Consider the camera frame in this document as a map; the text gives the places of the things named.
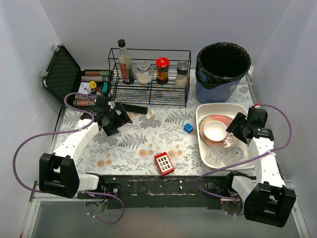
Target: floral tablecloth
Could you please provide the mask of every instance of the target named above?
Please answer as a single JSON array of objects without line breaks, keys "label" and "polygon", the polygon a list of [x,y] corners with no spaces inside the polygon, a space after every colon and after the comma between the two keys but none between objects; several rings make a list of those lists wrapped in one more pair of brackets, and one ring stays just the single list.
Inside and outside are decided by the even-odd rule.
[{"label": "floral tablecloth", "polygon": [[[152,106],[155,118],[147,120],[145,115],[129,113],[133,124],[119,128],[120,133],[107,137],[101,131],[87,145],[77,161],[79,173],[100,175],[160,175],[154,155],[167,152],[175,171],[170,175],[197,176],[210,171],[200,158],[197,130],[188,134],[183,126],[189,123],[196,127],[196,108],[201,103],[195,96],[195,72],[192,70],[187,107]],[[245,108],[251,106],[252,96],[247,79],[243,78],[228,103],[237,103]],[[74,129],[79,121],[79,112],[67,109],[61,119],[60,130]],[[68,135],[58,135],[55,148]],[[255,176],[254,169],[242,170]],[[221,171],[215,176],[226,175]]]}]

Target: red box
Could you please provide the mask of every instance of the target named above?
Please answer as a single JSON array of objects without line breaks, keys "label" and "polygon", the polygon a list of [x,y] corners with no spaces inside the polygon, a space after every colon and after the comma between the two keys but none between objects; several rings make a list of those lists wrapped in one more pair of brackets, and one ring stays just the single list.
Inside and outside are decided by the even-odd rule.
[{"label": "red box", "polygon": [[154,158],[158,164],[158,167],[162,176],[167,175],[171,172],[174,172],[174,166],[172,162],[170,161],[166,152],[159,155],[155,155]]}]

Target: bottle label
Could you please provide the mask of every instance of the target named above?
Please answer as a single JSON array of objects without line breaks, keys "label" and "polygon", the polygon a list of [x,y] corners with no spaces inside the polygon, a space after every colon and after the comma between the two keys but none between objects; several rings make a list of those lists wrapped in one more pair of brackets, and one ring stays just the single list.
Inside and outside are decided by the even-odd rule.
[{"label": "bottle label", "polygon": [[168,77],[168,72],[159,72],[158,71],[158,75],[157,75],[158,79],[160,80],[166,80]]},{"label": "bottle label", "polygon": [[124,82],[129,82],[129,75],[128,75],[128,70],[127,70],[127,65],[125,63],[120,63],[120,70],[121,70],[122,80]]}]

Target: black trash bag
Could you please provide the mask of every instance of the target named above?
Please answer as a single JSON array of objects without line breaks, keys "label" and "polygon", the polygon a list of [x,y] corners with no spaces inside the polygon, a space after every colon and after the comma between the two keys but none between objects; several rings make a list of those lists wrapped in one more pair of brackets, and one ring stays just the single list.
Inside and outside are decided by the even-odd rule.
[{"label": "black trash bag", "polygon": [[[196,80],[207,89],[244,77],[251,66],[251,58],[241,46],[218,42],[204,47],[197,55]],[[200,79],[198,70],[207,78]]]}]

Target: wire rack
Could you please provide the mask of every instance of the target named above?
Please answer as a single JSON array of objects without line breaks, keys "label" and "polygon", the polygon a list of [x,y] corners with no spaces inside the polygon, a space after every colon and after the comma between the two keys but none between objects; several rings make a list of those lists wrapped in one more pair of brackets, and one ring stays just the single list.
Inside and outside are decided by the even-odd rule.
[{"label": "wire rack", "polygon": [[[187,84],[185,88],[175,86],[177,75],[176,64],[178,61],[186,61],[191,66],[190,50],[153,50],[153,49],[127,49],[132,57],[133,69],[139,61],[148,61],[154,71],[154,79],[149,84],[141,84],[137,80],[130,85],[123,83],[120,72],[118,58],[119,48],[111,48],[108,55],[109,68],[112,68],[113,75],[111,80],[111,97],[113,100],[131,104],[152,104],[186,106],[189,86],[190,86],[190,67],[187,74]],[[167,57],[170,60],[168,70],[168,83],[159,85],[156,82],[156,59]]]}]

